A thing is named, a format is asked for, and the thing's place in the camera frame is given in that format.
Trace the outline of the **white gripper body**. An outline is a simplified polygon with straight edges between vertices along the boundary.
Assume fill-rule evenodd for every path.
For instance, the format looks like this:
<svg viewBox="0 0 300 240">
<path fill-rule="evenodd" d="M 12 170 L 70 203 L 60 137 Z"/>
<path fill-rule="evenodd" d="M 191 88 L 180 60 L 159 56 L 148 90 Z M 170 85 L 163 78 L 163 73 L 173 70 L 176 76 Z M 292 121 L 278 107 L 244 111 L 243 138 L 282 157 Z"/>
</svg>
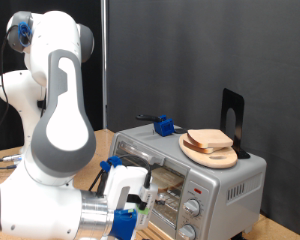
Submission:
<svg viewBox="0 0 300 240">
<path fill-rule="evenodd" d="M 148 226 L 152 209 L 157 198 L 158 186 L 150 183 L 144 186 L 148 170 L 143 167 L 118 165 L 111 167 L 104 195 L 110 210 L 135 209 L 136 230 Z"/>
</svg>

